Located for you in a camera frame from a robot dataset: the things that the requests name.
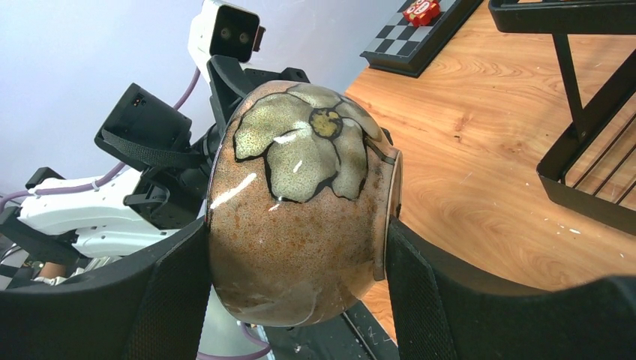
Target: wooden table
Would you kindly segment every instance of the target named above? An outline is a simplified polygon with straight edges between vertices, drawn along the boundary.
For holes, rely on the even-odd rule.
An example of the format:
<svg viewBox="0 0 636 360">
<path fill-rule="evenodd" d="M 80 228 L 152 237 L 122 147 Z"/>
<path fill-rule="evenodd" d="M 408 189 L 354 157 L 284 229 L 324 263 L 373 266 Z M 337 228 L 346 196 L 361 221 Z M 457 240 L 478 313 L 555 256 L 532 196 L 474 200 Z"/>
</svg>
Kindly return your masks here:
<svg viewBox="0 0 636 360">
<path fill-rule="evenodd" d="M 570 41 L 584 104 L 636 47 Z M 571 122 L 550 35 L 498 32 L 485 1 L 418 79 L 367 69 L 346 94 L 403 151 L 402 220 L 427 241 L 546 290 L 636 274 L 636 238 L 552 203 L 536 174 Z M 363 302 L 395 339 L 386 282 Z"/>
</svg>

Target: brown glazed bowl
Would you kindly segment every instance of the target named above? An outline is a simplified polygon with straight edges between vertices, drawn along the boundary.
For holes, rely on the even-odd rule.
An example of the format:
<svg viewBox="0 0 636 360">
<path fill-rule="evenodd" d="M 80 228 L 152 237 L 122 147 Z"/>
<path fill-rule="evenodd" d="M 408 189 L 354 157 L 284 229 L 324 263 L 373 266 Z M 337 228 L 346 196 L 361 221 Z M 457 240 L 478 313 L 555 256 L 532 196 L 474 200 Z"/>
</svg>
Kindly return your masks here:
<svg viewBox="0 0 636 360">
<path fill-rule="evenodd" d="M 402 157 L 357 103 L 267 82 L 233 114 L 212 171 L 212 283 L 236 319 L 320 323 L 385 277 Z"/>
</svg>

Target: yellow flower center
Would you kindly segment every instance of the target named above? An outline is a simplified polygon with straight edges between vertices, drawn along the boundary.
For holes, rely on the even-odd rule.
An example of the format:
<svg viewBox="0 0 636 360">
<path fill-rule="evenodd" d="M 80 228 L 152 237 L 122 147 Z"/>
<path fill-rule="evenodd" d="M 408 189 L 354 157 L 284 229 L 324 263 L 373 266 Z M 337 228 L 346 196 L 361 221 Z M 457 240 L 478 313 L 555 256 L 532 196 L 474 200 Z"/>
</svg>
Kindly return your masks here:
<svg viewBox="0 0 636 360">
<path fill-rule="evenodd" d="M 319 137 L 334 139 L 342 131 L 342 118 L 330 109 L 318 109 L 311 114 L 309 124 Z"/>
</svg>

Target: black metal rack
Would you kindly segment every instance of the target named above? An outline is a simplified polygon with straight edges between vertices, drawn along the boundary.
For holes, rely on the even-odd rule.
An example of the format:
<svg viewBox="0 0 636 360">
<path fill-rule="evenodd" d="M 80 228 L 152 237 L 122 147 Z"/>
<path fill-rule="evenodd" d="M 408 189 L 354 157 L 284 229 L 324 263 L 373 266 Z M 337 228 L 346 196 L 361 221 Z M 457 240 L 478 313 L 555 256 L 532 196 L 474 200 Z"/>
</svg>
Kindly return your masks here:
<svg viewBox="0 0 636 360">
<path fill-rule="evenodd" d="M 626 233 L 636 235 L 636 209 L 626 199 L 636 186 L 636 171 L 627 166 L 634 159 L 636 140 L 633 126 L 636 114 L 613 139 L 604 146 L 595 160 L 586 167 L 582 176 L 567 181 L 570 170 L 586 154 L 601 132 L 615 119 L 617 113 L 636 92 L 636 50 L 610 76 L 589 103 L 583 106 L 579 93 L 575 66 L 568 35 L 636 35 L 636 0 L 574 0 L 518 3 L 515 0 L 490 0 L 490 13 L 501 32 L 552 34 L 563 85 L 568 99 L 572 123 L 552 145 L 537 166 L 548 197 L 555 203 L 575 210 Z M 627 150 L 618 154 L 620 160 L 593 189 L 581 184 L 597 169 L 600 162 L 627 142 Z M 603 188 L 618 173 L 628 183 L 621 194 L 612 199 L 600 197 Z"/>
</svg>

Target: chessboard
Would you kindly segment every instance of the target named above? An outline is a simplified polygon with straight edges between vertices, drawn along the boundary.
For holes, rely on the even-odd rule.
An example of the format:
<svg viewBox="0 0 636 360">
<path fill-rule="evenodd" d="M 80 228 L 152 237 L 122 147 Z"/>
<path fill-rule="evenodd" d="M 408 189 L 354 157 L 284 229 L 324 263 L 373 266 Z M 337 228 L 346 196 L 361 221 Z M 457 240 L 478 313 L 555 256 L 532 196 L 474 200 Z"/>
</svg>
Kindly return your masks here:
<svg viewBox="0 0 636 360">
<path fill-rule="evenodd" d="M 414 1 L 406 0 L 360 54 L 370 68 L 419 77 L 482 3 L 482 0 L 439 0 L 440 14 L 428 25 L 416 28 L 402 14 Z"/>
</svg>

